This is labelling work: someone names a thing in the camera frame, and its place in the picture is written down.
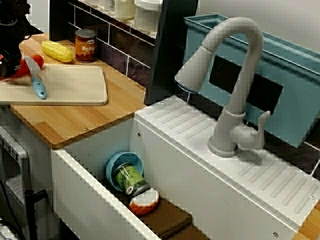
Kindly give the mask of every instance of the dishwasher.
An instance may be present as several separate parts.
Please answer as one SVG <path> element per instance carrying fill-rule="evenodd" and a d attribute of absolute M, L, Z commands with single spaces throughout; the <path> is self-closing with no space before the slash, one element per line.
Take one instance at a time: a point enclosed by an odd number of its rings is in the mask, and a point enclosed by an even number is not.
<path fill-rule="evenodd" d="M 9 106 L 0 106 L 0 180 L 13 213 L 0 187 L 0 218 L 20 226 L 26 240 L 60 239 L 60 218 L 52 210 L 50 151 Z"/>

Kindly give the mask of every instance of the brown towel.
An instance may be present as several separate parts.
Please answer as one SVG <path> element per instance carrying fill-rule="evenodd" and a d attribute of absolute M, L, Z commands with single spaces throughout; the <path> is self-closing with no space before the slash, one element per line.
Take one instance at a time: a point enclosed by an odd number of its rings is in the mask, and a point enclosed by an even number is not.
<path fill-rule="evenodd" d="M 192 222 L 192 216 L 186 211 L 160 198 L 157 206 L 139 219 L 159 238 L 166 240 Z"/>
<path fill-rule="evenodd" d="M 195 225 L 189 224 L 189 226 L 182 229 L 167 240 L 209 240 Z"/>

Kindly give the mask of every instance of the wall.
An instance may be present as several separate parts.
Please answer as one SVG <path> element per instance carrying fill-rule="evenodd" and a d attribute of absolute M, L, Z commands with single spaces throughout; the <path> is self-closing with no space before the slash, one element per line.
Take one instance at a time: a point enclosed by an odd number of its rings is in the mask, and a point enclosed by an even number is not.
<path fill-rule="evenodd" d="M 261 29 L 320 53 L 318 0 L 199 0 L 197 15 L 248 17 Z"/>
<path fill-rule="evenodd" d="M 31 5 L 30 14 L 26 16 L 32 26 L 43 33 L 49 32 L 49 1 L 50 0 L 27 0 Z"/>

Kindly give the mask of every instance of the faucet handle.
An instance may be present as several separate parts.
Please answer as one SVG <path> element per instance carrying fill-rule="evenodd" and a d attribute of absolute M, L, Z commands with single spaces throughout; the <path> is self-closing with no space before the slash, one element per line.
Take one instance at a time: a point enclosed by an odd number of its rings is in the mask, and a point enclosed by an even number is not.
<path fill-rule="evenodd" d="M 265 145 L 265 124 L 270 117 L 271 112 L 266 111 L 258 119 L 258 131 L 248 127 L 243 123 L 237 125 L 230 131 L 232 142 L 237 144 L 238 148 L 249 151 L 251 149 L 262 149 Z"/>
<path fill-rule="evenodd" d="M 253 131 L 252 135 L 255 136 L 256 147 L 255 149 L 262 149 L 265 145 L 265 124 L 270 117 L 271 112 L 264 112 L 258 119 L 258 131 Z"/>

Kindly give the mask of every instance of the brown cloth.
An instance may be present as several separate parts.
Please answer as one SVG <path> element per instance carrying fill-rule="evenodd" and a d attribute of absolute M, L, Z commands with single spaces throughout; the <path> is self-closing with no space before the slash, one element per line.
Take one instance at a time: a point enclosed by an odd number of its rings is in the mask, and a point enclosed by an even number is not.
<path fill-rule="evenodd" d="M 123 192 L 115 190 L 108 181 L 103 181 L 102 184 L 127 208 L 129 208 L 130 197 Z M 153 231 L 159 238 L 166 240 L 171 236 L 176 239 L 176 235 L 179 231 L 187 227 L 192 223 L 192 215 L 182 210 L 181 208 L 173 205 L 162 197 L 159 198 L 159 202 L 156 207 L 148 214 L 137 216 L 151 231 Z M 186 234 L 193 234 L 194 236 L 202 236 L 194 228 L 189 227 Z"/>
<path fill-rule="evenodd" d="M 167 240 L 210 240 L 195 225 L 189 224 Z"/>
<path fill-rule="evenodd" d="M 163 198 L 159 198 L 158 204 L 150 213 L 138 218 L 162 240 L 168 239 L 192 222 L 191 214 Z"/>

